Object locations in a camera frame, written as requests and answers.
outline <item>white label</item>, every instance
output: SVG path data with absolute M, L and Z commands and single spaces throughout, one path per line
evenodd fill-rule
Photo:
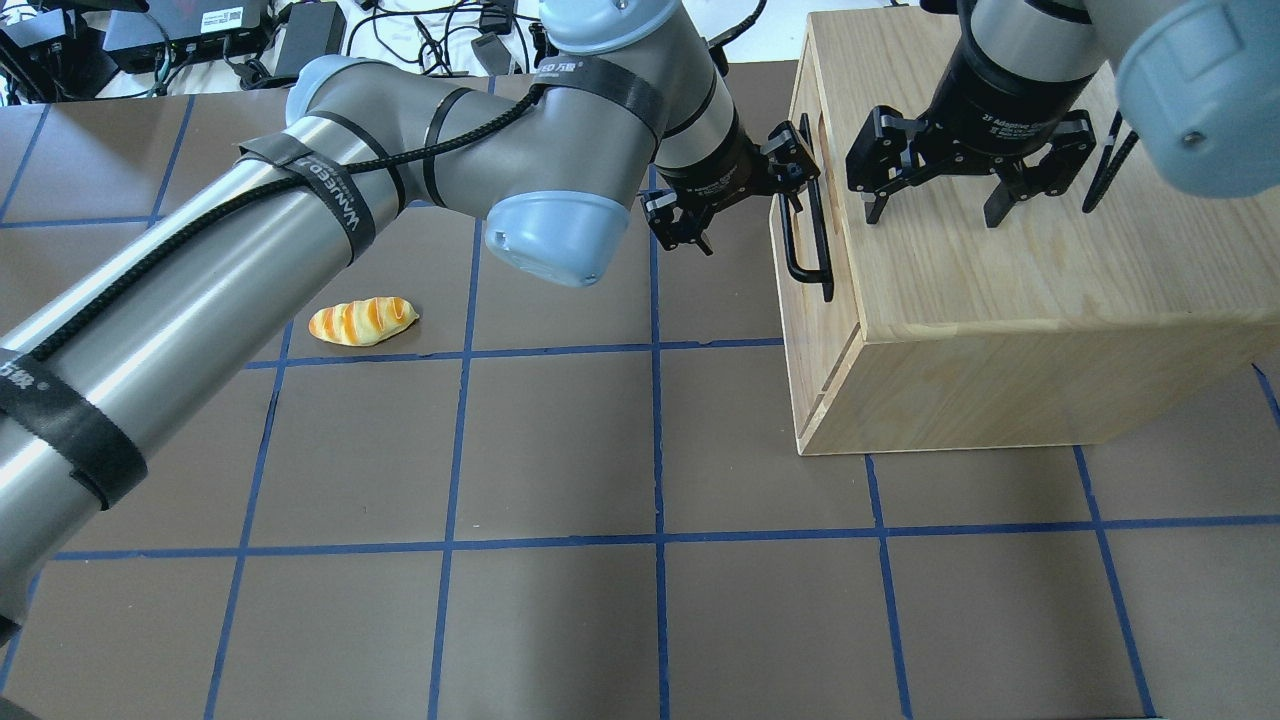
M 200 18 L 200 32 L 218 32 L 241 27 L 244 18 L 244 8 L 228 8 L 225 10 L 210 10 Z

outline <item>drawer handle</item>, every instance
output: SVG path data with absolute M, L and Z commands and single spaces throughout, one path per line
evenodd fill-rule
M 800 115 L 800 137 L 813 147 L 813 140 L 809 137 L 808 113 Z M 782 247 L 786 254 L 787 273 L 797 282 L 822 284 L 822 300 L 823 302 L 831 302 L 836 292 L 836 286 L 831 277 L 831 250 L 827 245 L 827 222 L 822 211 L 822 193 L 818 192 L 817 179 L 809 181 L 808 184 L 809 215 L 813 218 L 813 237 L 814 245 L 818 249 L 818 269 L 801 268 L 796 260 L 796 241 L 794 228 L 791 227 L 790 208 L 794 205 L 797 213 L 803 211 L 804 208 L 800 206 L 797 196 L 786 193 L 778 193 L 778 213 L 782 215 Z

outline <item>velcro strap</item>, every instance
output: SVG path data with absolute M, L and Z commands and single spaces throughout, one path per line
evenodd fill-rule
M 556 55 L 538 65 L 534 85 L 573 87 L 625 108 L 640 118 L 654 140 L 667 126 L 662 91 L 631 70 L 594 55 Z
M 76 478 L 115 505 L 147 475 L 147 461 L 124 430 L 29 355 L 0 347 L 0 413 L 49 443 Z
M 241 151 L 305 179 L 347 232 L 352 263 L 374 243 L 374 214 L 342 165 L 285 132 L 242 142 Z

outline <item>wooden box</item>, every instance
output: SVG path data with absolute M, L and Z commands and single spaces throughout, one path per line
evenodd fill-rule
M 803 455 L 1102 442 L 1280 345 L 1280 192 L 1181 195 L 1142 143 L 1092 215 L 1097 151 L 1070 192 L 997 229 L 995 177 L 908 188 L 867 225 L 845 155 L 873 105 L 928 106 L 957 38 L 915 8 L 809 17 L 791 119 L 808 113 L 823 168 L 833 302 L 788 277 L 771 215 Z M 1100 145 L 1112 87 L 1103 68 L 1076 104 Z M 813 268 L 809 214 L 794 218 Z

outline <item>bread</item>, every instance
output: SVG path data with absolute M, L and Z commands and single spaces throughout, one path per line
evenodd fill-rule
M 325 342 L 369 347 L 404 331 L 417 318 L 403 297 L 370 297 L 319 310 L 311 315 L 307 331 Z

